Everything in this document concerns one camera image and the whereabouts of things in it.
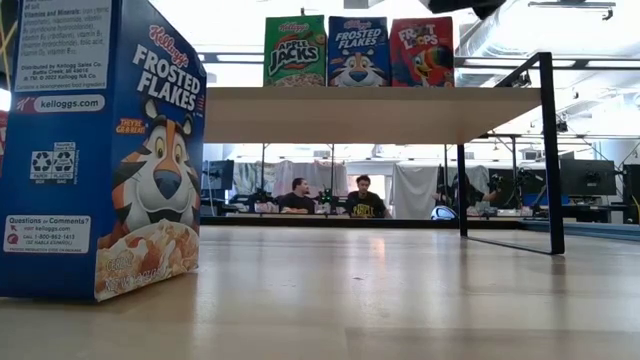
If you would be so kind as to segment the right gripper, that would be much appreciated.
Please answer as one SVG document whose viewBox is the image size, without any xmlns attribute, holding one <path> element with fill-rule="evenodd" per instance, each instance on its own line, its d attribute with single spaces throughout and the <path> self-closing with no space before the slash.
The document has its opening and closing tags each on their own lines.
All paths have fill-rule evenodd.
<svg viewBox="0 0 640 360">
<path fill-rule="evenodd" d="M 427 8 L 432 13 L 447 13 L 462 9 L 472 9 L 481 20 L 499 9 L 506 0 L 428 0 Z"/>
</svg>

